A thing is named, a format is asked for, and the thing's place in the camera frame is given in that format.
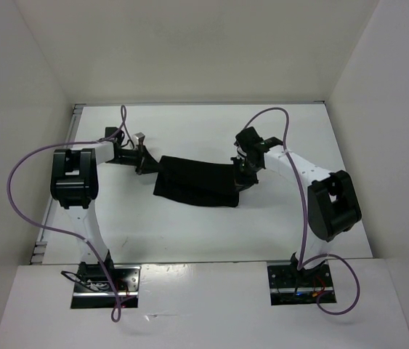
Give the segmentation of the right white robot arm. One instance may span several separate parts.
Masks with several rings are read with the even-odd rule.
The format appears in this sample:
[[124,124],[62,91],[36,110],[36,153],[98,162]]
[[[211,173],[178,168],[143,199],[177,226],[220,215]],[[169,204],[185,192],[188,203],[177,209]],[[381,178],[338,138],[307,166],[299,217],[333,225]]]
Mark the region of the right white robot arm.
[[352,178],[344,170],[333,172],[313,164],[276,137],[263,139],[253,127],[236,135],[235,146],[237,190],[257,184],[257,173],[263,169],[300,190],[303,231],[301,246],[290,259],[290,277],[299,286],[307,285],[328,257],[332,240],[362,219]]

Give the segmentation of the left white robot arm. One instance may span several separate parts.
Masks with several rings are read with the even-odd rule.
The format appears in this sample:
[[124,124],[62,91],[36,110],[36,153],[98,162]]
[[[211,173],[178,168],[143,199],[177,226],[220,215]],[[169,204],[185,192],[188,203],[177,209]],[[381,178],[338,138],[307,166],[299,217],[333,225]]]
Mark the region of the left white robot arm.
[[57,149],[53,153],[50,193],[69,216],[80,241],[79,283],[92,282],[99,290],[111,289],[116,270],[110,251],[102,238],[95,200],[100,191],[97,167],[118,164],[134,167],[138,175],[156,173],[158,162],[145,146],[145,135],[130,139],[133,148],[122,146],[126,133],[113,127],[105,129],[108,140],[82,149]]

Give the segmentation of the black skirt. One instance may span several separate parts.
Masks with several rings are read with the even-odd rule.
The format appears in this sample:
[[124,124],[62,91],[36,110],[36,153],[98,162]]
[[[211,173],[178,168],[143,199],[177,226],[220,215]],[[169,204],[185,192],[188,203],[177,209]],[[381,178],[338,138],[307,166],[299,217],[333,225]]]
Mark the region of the black skirt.
[[231,164],[162,156],[153,194],[201,207],[237,207],[239,193]]

